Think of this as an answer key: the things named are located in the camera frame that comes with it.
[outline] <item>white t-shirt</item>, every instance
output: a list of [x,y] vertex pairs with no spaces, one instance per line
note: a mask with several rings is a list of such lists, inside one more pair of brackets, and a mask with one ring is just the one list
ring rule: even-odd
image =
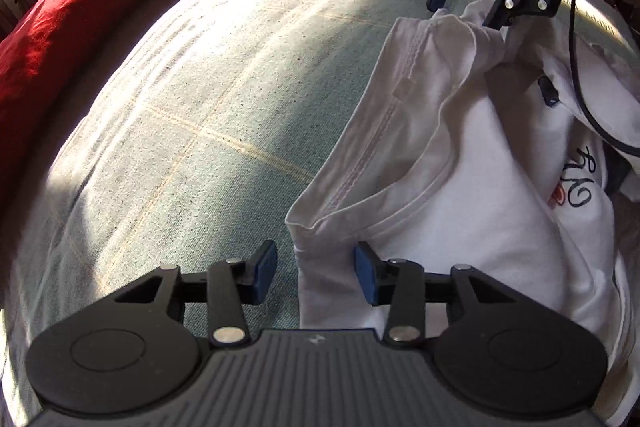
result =
[[[490,6],[391,30],[334,151],[287,214],[301,327],[383,330],[387,309],[366,302],[354,273],[358,241],[430,272],[471,264],[598,336],[609,376],[595,409],[618,425],[640,365],[603,143],[575,102],[566,29],[547,18],[488,29]],[[591,112],[639,146],[640,104],[625,84],[640,80],[580,40],[577,54]],[[430,314],[428,333],[442,320]]]

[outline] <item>bed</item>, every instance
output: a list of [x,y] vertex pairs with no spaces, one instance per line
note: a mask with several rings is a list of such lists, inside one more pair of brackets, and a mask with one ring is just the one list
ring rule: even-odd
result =
[[[274,239],[271,292],[246,312],[252,331],[297,326],[284,216],[331,152],[396,17],[430,17],[425,1],[142,0],[123,10],[51,97],[12,178],[0,235],[4,425],[38,412],[24,372],[33,338],[159,264],[201,271]],[[587,40],[639,64],[606,2],[579,0],[578,15]],[[190,306],[185,324],[202,334],[204,306]]]

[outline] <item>red blanket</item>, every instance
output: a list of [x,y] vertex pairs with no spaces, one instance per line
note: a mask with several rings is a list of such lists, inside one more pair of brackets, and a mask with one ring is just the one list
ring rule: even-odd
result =
[[0,214],[52,102],[139,1],[39,0],[0,42]]

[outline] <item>metal rivet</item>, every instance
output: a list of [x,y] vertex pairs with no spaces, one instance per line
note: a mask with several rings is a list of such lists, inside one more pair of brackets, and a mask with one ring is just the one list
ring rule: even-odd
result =
[[420,331],[413,326],[396,326],[389,330],[389,337],[396,342],[411,342],[420,337]]
[[213,339],[220,344],[235,344],[245,338],[245,333],[235,326],[225,326],[213,332]]

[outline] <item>fabric surface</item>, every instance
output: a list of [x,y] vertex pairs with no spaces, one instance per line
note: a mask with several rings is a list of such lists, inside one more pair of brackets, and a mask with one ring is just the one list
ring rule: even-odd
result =
[[[301,326],[382,334],[388,309],[367,303],[353,270],[358,241],[434,273],[471,264],[596,334],[609,355],[596,412],[620,425],[640,366],[628,364],[634,310],[603,142],[575,100],[566,28],[523,18],[501,34],[481,26],[491,6],[391,30],[331,156],[287,214]],[[577,52],[588,107],[638,146],[640,102],[625,84],[639,88],[640,76],[618,77],[581,41]],[[446,324],[428,317],[431,336]]]
[[46,111],[138,1],[40,0],[0,42],[0,214]]
[[[579,1],[578,31],[632,58],[615,13]],[[127,17],[59,97],[2,223],[7,421],[38,410],[24,373],[34,336],[162,263],[200,271],[274,239],[278,272],[248,320],[254,332],[298,325],[284,216],[396,18],[428,18],[425,2],[146,0]],[[186,324],[204,334],[203,305]]]

